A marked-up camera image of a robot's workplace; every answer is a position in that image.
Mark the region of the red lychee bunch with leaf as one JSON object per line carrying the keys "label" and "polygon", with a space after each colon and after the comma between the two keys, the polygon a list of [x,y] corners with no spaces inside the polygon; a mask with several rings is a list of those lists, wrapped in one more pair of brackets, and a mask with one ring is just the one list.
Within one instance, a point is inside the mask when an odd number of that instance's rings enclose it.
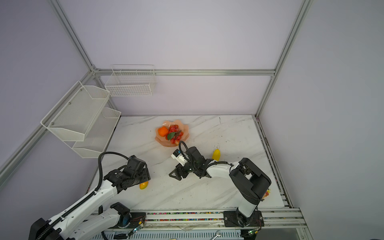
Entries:
{"label": "red lychee bunch with leaf", "polygon": [[168,128],[168,134],[165,136],[166,140],[172,145],[178,145],[182,139],[184,132],[179,128],[178,125],[171,125]]}

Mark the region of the red yellow mango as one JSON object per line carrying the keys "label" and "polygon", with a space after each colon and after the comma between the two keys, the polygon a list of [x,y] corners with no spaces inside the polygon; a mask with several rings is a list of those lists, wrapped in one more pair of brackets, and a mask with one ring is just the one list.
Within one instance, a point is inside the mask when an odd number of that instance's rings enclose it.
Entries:
{"label": "red yellow mango", "polygon": [[147,187],[148,187],[148,184],[149,184],[148,181],[147,181],[147,182],[144,182],[144,183],[141,183],[141,184],[139,185],[140,190],[144,190],[145,188],[147,188]]}
{"label": "red yellow mango", "polygon": [[267,196],[269,196],[270,195],[270,189],[268,189],[266,192],[265,192],[265,194],[263,195],[263,199],[265,199]]}

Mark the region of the orange fake fruit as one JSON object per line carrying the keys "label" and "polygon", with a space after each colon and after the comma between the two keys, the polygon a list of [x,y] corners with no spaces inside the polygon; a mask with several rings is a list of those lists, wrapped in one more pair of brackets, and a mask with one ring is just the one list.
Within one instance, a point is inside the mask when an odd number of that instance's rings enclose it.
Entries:
{"label": "orange fake fruit", "polygon": [[158,134],[161,137],[166,137],[169,134],[169,129],[167,127],[161,127],[158,129]]}

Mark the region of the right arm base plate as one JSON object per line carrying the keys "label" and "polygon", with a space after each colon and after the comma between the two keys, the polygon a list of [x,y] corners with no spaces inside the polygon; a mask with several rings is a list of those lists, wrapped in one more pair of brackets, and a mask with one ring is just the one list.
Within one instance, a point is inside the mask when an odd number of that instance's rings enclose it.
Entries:
{"label": "right arm base plate", "polygon": [[224,211],[224,224],[225,227],[264,227],[264,217],[261,211],[253,211],[250,217],[246,217],[238,210]]}

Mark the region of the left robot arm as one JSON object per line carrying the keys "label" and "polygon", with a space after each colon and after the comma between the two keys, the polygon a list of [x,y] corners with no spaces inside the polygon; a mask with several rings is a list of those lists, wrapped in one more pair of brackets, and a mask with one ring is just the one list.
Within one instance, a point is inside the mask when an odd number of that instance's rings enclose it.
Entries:
{"label": "left robot arm", "polygon": [[[103,174],[102,159],[105,155],[122,157],[127,163],[108,174]],[[149,181],[150,173],[145,161],[136,156],[126,157],[116,152],[103,152],[98,157],[99,180],[96,187],[67,209],[48,220],[35,221],[29,233],[30,240],[88,240],[111,227],[130,228],[128,237],[144,227],[146,214],[132,216],[128,207],[120,202],[101,211],[105,202],[130,187]],[[99,215],[87,218],[96,210]]]}

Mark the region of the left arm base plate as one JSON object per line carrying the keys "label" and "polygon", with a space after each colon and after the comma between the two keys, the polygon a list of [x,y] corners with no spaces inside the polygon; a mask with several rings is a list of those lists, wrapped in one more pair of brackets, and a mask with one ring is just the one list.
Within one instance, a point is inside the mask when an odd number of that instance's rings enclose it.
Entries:
{"label": "left arm base plate", "polygon": [[134,229],[139,222],[144,222],[147,214],[145,212],[133,212],[119,216],[118,223],[113,226],[114,229]]}

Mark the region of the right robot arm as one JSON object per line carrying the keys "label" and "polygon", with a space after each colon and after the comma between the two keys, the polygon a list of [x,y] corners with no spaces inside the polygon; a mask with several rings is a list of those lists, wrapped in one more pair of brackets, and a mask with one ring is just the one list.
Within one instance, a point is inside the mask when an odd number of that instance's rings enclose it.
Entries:
{"label": "right robot arm", "polygon": [[243,221],[251,219],[272,184],[267,174],[248,158],[233,163],[206,159],[196,147],[188,148],[183,141],[171,157],[178,164],[169,176],[178,181],[190,173],[199,178],[230,179],[243,197],[236,209],[237,218]]}

